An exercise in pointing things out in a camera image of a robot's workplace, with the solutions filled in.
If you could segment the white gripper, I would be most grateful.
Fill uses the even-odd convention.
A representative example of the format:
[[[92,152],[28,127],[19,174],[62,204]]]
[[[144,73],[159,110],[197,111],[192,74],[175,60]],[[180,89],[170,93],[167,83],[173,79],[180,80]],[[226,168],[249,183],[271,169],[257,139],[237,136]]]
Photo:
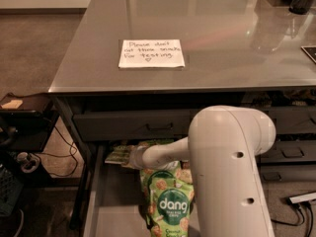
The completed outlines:
[[[145,167],[142,158],[145,151],[145,146],[136,146],[131,150],[129,154],[129,164],[132,168],[143,169]]]

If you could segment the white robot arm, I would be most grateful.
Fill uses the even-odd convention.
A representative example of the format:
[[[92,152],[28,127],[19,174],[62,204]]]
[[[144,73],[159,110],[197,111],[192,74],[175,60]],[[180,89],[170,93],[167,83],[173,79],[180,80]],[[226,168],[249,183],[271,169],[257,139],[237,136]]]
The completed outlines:
[[[265,113],[213,106],[194,116],[187,137],[135,148],[129,163],[168,169],[174,161],[190,162],[200,237],[275,237],[256,163],[275,139]]]

